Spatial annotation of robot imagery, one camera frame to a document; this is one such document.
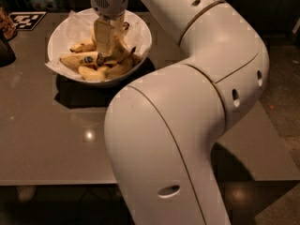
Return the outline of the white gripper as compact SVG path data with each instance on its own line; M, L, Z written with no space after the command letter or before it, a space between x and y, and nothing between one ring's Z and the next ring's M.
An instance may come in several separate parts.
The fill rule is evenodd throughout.
M99 17L94 21L97 51L103 56L112 53L113 37L121 36L128 0L90 0L92 9Z

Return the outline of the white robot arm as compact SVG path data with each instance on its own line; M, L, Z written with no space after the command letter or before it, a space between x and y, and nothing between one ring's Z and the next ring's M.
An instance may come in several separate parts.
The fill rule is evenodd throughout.
M265 45L225 0L141 0L185 59L125 86L105 116L112 170L135 225L231 225L211 163L260 98ZM120 15L127 0L91 0Z

